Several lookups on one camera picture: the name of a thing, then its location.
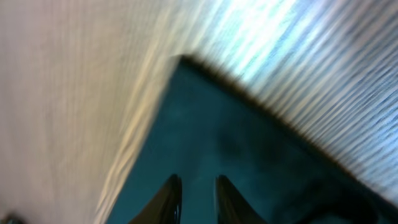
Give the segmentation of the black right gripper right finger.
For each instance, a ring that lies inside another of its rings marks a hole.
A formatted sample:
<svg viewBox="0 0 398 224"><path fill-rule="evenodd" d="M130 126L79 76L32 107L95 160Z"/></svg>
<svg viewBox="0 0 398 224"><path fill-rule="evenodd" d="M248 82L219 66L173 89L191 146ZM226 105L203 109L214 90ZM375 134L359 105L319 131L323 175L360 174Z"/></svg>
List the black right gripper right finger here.
<svg viewBox="0 0 398 224"><path fill-rule="evenodd" d="M267 224L225 175L215 179L217 224Z"/></svg>

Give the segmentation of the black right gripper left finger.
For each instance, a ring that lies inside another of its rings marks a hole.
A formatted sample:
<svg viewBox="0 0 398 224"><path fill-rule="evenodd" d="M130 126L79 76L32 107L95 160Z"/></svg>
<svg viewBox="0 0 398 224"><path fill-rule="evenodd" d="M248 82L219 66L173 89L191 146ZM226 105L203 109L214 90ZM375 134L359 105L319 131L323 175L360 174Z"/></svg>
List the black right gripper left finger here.
<svg viewBox="0 0 398 224"><path fill-rule="evenodd" d="M172 174L129 224L180 224L182 180Z"/></svg>

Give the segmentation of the black t-shirt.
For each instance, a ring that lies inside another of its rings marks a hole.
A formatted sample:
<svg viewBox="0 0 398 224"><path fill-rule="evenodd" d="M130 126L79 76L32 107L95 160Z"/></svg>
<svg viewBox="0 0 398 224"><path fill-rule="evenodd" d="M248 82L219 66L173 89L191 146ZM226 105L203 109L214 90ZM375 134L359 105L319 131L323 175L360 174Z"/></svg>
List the black t-shirt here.
<svg viewBox="0 0 398 224"><path fill-rule="evenodd" d="M396 223L397 209L190 59L179 60L108 223L129 223L182 180L180 223L217 223L225 175L267 223Z"/></svg>

